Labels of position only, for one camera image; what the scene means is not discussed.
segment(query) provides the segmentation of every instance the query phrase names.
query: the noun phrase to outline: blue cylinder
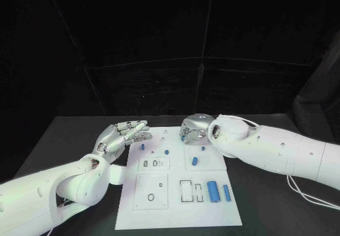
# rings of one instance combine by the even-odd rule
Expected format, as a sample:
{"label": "blue cylinder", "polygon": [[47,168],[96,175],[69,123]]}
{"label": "blue cylinder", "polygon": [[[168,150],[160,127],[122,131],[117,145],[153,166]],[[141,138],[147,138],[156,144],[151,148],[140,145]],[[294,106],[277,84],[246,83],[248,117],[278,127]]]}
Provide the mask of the blue cylinder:
{"label": "blue cylinder", "polygon": [[223,185],[223,190],[225,190],[225,198],[226,198],[226,201],[230,202],[232,199],[230,199],[230,194],[229,194],[229,189],[228,189],[228,185],[226,185],[226,184]]}
{"label": "blue cylinder", "polygon": [[199,161],[199,159],[197,159],[197,157],[194,157],[194,158],[193,158],[193,166],[197,165],[197,161]]}
{"label": "blue cylinder", "polygon": [[209,181],[207,182],[207,191],[209,191],[210,202],[212,203],[219,202],[220,198],[219,198],[219,193],[217,193],[216,181]]}

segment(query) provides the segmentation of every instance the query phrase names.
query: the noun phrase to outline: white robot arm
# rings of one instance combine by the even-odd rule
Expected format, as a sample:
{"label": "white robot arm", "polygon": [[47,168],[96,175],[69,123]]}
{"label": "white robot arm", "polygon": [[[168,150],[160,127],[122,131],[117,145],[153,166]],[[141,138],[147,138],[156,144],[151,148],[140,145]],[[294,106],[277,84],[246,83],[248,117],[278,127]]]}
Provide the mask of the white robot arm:
{"label": "white robot arm", "polygon": [[239,117],[219,115],[215,119],[206,114],[184,119],[180,138],[184,143],[207,138],[223,156],[239,158],[269,172],[308,178],[340,190],[338,145]]}
{"label": "white robot arm", "polygon": [[[0,185],[1,236],[39,236],[101,201],[108,184],[124,181],[125,167],[111,163],[125,145],[153,138],[145,124],[143,120],[109,125],[92,154]],[[65,198],[60,205],[56,194]]]}

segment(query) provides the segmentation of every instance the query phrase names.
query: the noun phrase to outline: black table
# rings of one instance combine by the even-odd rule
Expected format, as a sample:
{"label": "black table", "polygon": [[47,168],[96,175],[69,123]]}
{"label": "black table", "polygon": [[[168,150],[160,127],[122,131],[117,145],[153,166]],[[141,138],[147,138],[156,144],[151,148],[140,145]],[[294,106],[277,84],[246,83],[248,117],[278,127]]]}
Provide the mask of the black table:
{"label": "black table", "polygon": [[[285,114],[242,117],[258,124],[298,133]],[[56,117],[16,177],[79,160],[85,154],[91,153],[96,137],[109,124],[145,119],[151,127],[180,126],[184,118],[186,116]],[[128,150],[117,163],[127,164],[127,157]],[[340,235],[340,211],[307,202],[300,194],[290,189],[284,175],[258,169],[239,159],[225,158],[225,162],[242,226],[115,231],[122,186],[109,185],[101,202],[58,226],[50,236]],[[340,204],[340,191],[311,180],[298,177],[295,180],[304,193],[336,205]]]}

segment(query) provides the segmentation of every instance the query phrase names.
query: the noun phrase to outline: cable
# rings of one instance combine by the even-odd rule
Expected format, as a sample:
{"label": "cable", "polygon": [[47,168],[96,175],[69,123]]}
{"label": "cable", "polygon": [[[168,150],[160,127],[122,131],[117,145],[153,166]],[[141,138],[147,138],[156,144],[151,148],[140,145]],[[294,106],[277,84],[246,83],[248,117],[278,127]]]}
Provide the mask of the cable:
{"label": "cable", "polygon": [[52,232],[52,230],[53,230],[53,228],[50,229],[50,231],[49,231],[49,233],[47,233],[47,235],[46,235],[46,236],[49,236],[49,235],[50,235],[50,232]]}
{"label": "cable", "polygon": [[255,126],[259,126],[259,124],[256,124],[255,122],[249,121],[248,119],[242,118],[242,117],[236,117],[236,116],[228,116],[230,118],[235,118],[235,119],[239,119],[239,120],[243,120],[243,121],[248,121],[251,124],[253,124]]}
{"label": "cable", "polygon": [[[297,187],[297,190],[295,190],[295,189],[292,188],[292,186],[291,186],[290,179],[292,180],[292,183],[294,183],[294,185],[295,185],[295,187]],[[300,190],[300,188],[298,188],[298,185],[297,185],[297,183],[295,183],[295,181],[294,181],[294,179],[292,179],[291,176],[287,176],[287,182],[288,182],[288,185],[290,185],[291,189],[292,189],[297,193],[301,194],[302,198],[304,198],[308,202],[311,202],[311,203],[314,203],[314,204],[317,204],[317,205],[321,205],[321,206],[324,206],[324,207],[330,207],[330,208],[333,208],[333,209],[336,209],[336,210],[340,210],[340,206],[337,206],[337,205],[334,205],[334,204],[326,202],[324,200],[321,200],[321,199],[318,199],[318,198],[310,196],[308,194],[302,193],[301,190]],[[310,198],[318,200],[320,202],[323,202],[323,203],[326,203],[326,204],[321,204],[321,203],[317,203],[317,202],[311,201],[307,197],[310,197]]]}

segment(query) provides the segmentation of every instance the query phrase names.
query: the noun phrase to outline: dark background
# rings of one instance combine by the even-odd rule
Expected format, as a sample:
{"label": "dark background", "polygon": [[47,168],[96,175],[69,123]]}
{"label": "dark background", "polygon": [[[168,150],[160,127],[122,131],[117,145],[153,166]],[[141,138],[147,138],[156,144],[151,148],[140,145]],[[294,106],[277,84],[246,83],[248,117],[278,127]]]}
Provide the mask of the dark background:
{"label": "dark background", "polygon": [[1,2],[0,182],[55,116],[287,113],[340,143],[338,30],[328,2]]}

